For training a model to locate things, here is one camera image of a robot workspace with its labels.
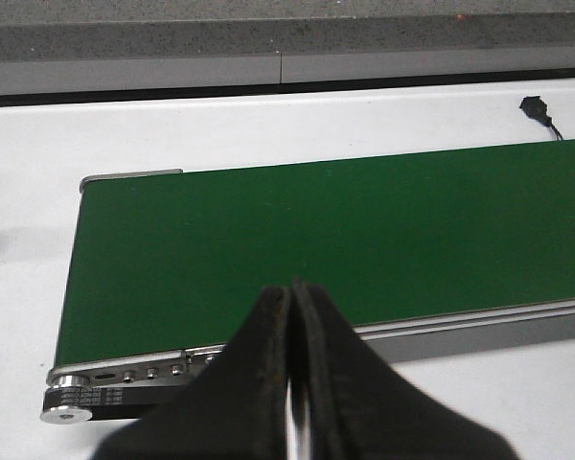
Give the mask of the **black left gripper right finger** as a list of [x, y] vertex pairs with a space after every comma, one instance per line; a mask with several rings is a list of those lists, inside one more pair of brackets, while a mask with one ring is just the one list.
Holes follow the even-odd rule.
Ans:
[[387, 365], [322, 287], [293, 282], [290, 321], [301, 458], [517, 458], [500, 434], [430, 398]]

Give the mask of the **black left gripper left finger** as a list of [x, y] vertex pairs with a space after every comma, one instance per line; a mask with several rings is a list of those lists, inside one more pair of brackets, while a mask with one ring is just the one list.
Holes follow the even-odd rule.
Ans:
[[96, 459], [284, 459], [290, 295], [266, 287], [195, 380], [106, 437]]

